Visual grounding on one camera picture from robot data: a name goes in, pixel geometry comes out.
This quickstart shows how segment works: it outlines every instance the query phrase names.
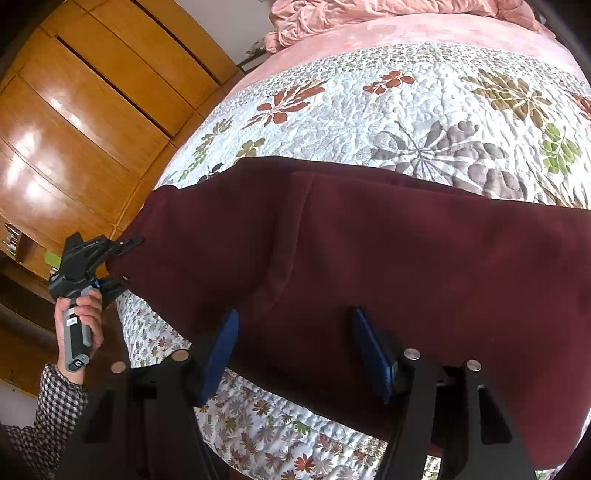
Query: wall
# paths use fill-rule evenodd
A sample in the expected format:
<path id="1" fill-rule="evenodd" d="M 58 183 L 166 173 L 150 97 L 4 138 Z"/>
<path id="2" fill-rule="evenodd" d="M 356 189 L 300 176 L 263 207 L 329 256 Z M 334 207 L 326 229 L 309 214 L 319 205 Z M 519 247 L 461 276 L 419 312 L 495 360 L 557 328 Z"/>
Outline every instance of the wall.
<path id="1" fill-rule="evenodd" d="M 27 427 L 33 425 L 37 399 L 0 381 L 0 423 Z"/>
<path id="2" fill-rule="evenodd" d="M 269 20 L 272 0 L 175 0 L 235 62 L 246 60 L 246 50 L 273 30 Z"/>

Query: blue foam pad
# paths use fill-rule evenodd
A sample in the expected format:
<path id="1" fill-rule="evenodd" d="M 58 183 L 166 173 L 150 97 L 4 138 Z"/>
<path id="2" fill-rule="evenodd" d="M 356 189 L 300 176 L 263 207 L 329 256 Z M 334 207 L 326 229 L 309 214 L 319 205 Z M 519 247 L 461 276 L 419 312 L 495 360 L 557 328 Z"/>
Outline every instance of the blue foam pad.
<path id="1" fill-rule="evenodd" d="M 389 403 L 392 398 L 392 365 L 361 309 L 353 311 L 352 322 L 355 343 L 363 359 L 369 383 L 374 393 L 384 403 Z"/>
<path id="2" fill-rule="evenodd" d="M 203 365 L 202 389 L 197 393 L 200 405 L 204 405 L 209 397 L 216 394 L 237 338 L 238 312 L 232 310 L 222 324 L 213 348 Z"/>

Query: checkered shirt sleeve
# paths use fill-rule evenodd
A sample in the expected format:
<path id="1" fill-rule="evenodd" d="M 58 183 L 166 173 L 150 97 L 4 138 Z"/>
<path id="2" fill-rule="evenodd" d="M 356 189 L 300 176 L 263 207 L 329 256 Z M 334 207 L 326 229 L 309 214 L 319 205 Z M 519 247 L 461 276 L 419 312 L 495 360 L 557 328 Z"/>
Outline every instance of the checkered shirt sleeve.
<path id="1" fill-rule="evenodd" d="M 55 365 L 45 366 L 33 426 L 4 426 L 15 450 L 37 478 L 54 478 L 61 453 L 87 404 L 85 387 L 68 381 Z"/>

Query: gripper handle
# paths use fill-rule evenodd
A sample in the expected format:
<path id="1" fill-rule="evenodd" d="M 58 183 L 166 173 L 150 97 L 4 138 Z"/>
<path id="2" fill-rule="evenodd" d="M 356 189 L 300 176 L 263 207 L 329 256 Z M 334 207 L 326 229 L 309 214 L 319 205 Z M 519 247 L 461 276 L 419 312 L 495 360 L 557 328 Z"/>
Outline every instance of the gripper handle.
<path id="1" fill-rule="evenodd" d="M 92 287 L 86 287 L 76 297 L 70 298 L 70 308 L 64 312 L 64 344 L 66 346 L 66 369 L 77 372 L 90 362 L 92 333 L 88 325 L 84 325 L 74 313 L 78 297 L 88 295 Z"/>

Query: metal screw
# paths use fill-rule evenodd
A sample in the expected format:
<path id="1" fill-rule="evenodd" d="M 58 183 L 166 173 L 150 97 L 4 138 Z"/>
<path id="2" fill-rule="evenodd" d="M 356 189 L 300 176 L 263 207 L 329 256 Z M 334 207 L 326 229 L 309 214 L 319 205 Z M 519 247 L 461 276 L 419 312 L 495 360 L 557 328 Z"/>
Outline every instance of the metal screw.
<path id="1" fill-rule="evenodd" d="M 111 371 L 114 374 L 122 374 L 123 372 L 125 372 L 126 368 L 127 365 L 125 365 L 124 362 L 115 362 L 113 365 L 111 365 Z"/>
<path id="2" fill-rule="evenodd" d="M 416 348 L 407 348 L 404 351 L 404 356 L 409 360 L 418 360 L 421 358 L 421 352 L 419 352 Z"/>
<path id="3" fill-rule="evenodd" d="M 473 372 L 479 372 L 480 370 L 482 370 L 482 364 L 478 360 L 468 360 L 466 362 L 466 366 Z"/>
<path id="4" fill-rule="evenodd" d="M 173 352 L 173 360 L 175 362 L 184 362 L 189 358 L 189 352 L 187 350 L 176 350 Z"/>

